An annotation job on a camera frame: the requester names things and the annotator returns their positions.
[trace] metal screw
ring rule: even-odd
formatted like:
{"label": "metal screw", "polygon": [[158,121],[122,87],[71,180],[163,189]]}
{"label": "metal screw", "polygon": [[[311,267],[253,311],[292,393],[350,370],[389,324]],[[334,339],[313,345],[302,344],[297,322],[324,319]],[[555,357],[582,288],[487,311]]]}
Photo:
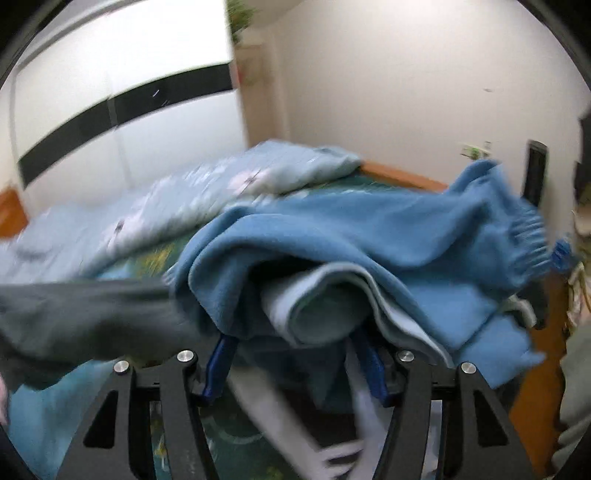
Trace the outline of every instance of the metal screw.
{"label": "metal screw", "polygon": [[119,360],[114,366],[113,370],[119,375],[123,375],[129,370],[129,362],[127,360]]}
{"label": "metal screw", "polygon": [[476,365],[471,364],[470,362],[462,363],[462,371],[465,374],[472,375],[476,373]]}
{"label": "metal screw", "polygon": [[409,352],[408,350],[402,350],[398,352],[398,358],[401,362],[412,362],[414,360],[414,353]]}
{"label": "metal screw", "polygon": [[177,360],[179,362],[190,362],[193,360],[194,356],[195,354],[191,350],[183,350],[182,352],[178,353]]}

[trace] light blue blanket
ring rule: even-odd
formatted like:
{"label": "light blue blanket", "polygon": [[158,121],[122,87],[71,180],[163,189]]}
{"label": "light blue blanket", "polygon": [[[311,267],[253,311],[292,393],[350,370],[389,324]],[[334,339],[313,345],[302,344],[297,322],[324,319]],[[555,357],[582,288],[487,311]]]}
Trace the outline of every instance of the light blue blanket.
{"label": "light blue blanket", "polygon": [[335,180],[360,163],[336,148],[268,141],[105,205],[51,208],[17,238],[0,242],[0,284],[92,278],[118,259],[207,223],[229,204]]}

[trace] wall outlet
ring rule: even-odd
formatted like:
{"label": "wall outlet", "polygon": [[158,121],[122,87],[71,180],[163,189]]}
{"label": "wall outlet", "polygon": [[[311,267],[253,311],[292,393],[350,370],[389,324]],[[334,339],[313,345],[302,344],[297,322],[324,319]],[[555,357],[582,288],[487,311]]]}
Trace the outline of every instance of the wall outlet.
{"label": "wall outlet", "polygon": [[474,145],[462,145],[462,155],[470,158],[471,160],[482,160],[483,158],[490,158],[491,156],[491,143],[485,142],[485,147],[475,147]]}

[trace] wooden trim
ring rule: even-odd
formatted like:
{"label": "wooden trim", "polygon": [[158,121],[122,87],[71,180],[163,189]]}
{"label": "wooden trim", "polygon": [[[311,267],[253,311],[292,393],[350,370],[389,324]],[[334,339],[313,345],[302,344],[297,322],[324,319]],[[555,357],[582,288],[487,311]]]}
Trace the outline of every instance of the wooden trim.
{"label": "wooden trim", "polygon": [[375,180],[399,187],[427,190],[429,192],[442,192],[447,189],[447,185],[440,181],[431,180],[427,177],[397,168],[387,167],[373,161],[364,161],[363,165],[361,165],[361,171]]}
{"label": "wooden trim", "polygon": [[0,192],[0,238],[20,233],[28,224],[27,216],[15,189]]}

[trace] green plant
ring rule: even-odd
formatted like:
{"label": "green plant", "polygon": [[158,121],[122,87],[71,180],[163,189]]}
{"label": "green plant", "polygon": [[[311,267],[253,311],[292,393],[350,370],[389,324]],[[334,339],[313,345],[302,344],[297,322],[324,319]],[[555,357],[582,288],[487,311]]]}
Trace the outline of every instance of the green plant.
{"label": "green plant", "polygon": [[240,43],[240,32],[251,24],[255,13],[256,9],[247,6],[242,0],[228,0],[228,18],[235,44]]}

